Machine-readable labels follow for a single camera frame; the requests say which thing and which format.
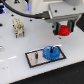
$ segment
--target gray object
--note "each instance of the gray object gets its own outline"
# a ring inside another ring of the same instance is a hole
[[[70,6],[65,1],[60,3],[50,3],[49,13],[51,19],[47,20],[47,22],[53,23],[67,20],[75,20],[79,17],[79,15],[83,14],[83,8],[84,4],[82,1],[80,1],[80,4],[76,7]]]
[[[81,0],[65,0],[65,2],[71,6],[78,6],[80,4]]]

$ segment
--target table surface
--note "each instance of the table surface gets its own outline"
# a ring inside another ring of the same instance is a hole
[[[22,18],[25,37],[15,38],[13,18]],[[0,84],[15,82],[84,60],[84,33],[78,27],[69,36],[59,39],[60,36],[52,33],[52,24],[43,20],[32,19],[31,22],[29,18],[3,14],[0,15],[0,22],[3,23],[0,27],[0,46],[4,48],[0,52]],[[67,59],[30,69],[25,53],[50,45],[59,45]]]

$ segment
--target cable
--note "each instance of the cable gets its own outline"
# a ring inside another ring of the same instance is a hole
[[[35,19],[50,19],[50,15],[48,11],[44,11],[43,13],[39,13],[39,14],[35,14],[35,15],[29,15],[29,14],[24,14],[22,12],[19,12],[17,10],[15,10],[14,8],[10,7],[4,0],[1,0],[1,2],[12,12],[20,15],[20,16],[24,16],[24,17],[29,17],[29,18],[35,18]]]

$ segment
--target red object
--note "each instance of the red object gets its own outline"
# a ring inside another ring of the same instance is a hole
[[[70,35],[70,30],[68,26],[61,25],[60,31],[58,32],[60,36],[68,36]]]

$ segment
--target black cable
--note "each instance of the black cable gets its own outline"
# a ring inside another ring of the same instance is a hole
[[[10,7],[4,0],[1,0],[1,2],[9,9],[11,10],[12,12],[18,14],[18,15],[21,15],[21,16],[24,16],[24,17],[29,17],[29,18],[39,18],[41,19],[40,17],[38,17],[37,15],[29,15],[29,14],[24,14],[22,12],[19,12],[17,10],[15,10],[14,8]]]

